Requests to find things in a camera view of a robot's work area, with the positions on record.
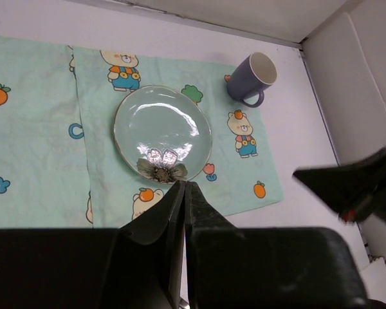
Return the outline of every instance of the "cloth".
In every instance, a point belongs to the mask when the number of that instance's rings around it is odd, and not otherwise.
[[[117,107],[131,91],[147,85],[181,91],[207,117],[212,128],[212,154],[203,172],[192,181],[221,214],[248,211],[283,199],[260,110],[246,108],[226,93],[225,75],[234,67],[76,47],[73,54],[95,227],[125,225],[152,207],[170,187],[138,176],[113,142]],[[119,67],[120,72],[112,67]],[[137,68],[132,70],[136,75],[120,76],[128,71],[123,68]],[[121,79],[129,83],[117,82]]]
[[[91,226],[71,55],[0,37],[0,228]]]

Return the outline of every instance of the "mug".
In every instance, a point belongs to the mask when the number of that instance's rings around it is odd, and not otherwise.
[[[273,61],[263,53],[252,53],[233,72],[227,82],[227,92],[232,99],[250,108],[256,108],[263,103],[264,90],[276,81],[277,70]],[[255,104],[244,100],[259,94]]]

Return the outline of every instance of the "white table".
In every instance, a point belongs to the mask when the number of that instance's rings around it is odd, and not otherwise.
[[[345,226],[292,179],[298,167],[336,164],[320,110],[297,49],[183,24],[159,13],[142,17],[63,0],[0,0],[0,35],[135,54],[239,64],[251,52],[269,55],[279,77],[260,111],[285,200],[228,217],[242,227],[321,226],[339,232],[358,268],[369,260],[356,226]]]

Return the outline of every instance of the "bear overalls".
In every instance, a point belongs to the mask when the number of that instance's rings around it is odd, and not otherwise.
[[[251,135],[241,135],[240,138],[238,138],[238,142],[242,143],[242,147],[239,149],[240,156],[254,155],[257,153],[256,140]]]
[[[122,89],[139,89],[140,75],[135,68],[126,68],[123,66],[119,66],[120,73],[118,74],[117,79],[113,79],[111,83],[113,87],[122,88]]]

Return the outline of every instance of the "bear print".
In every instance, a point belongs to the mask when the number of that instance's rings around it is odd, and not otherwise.
[[[227,126],[236,135],[235,148],[241,158],[257,156],[256,140],[253,138],[253,127],[245,113],[240,109],[228,114]]]
[[[164,195],[163,191],[160,189],[153,191],[149,188],[140,188],[139,191],[138,194],[133,196],[132,220],[136,219],[142,213],[158,203]]]
[[[136,69],[139,60],[132,53],[101,50],[103,59],[111,65],[107,79],[116,91],[133,92],[140,87],[140,75]]]

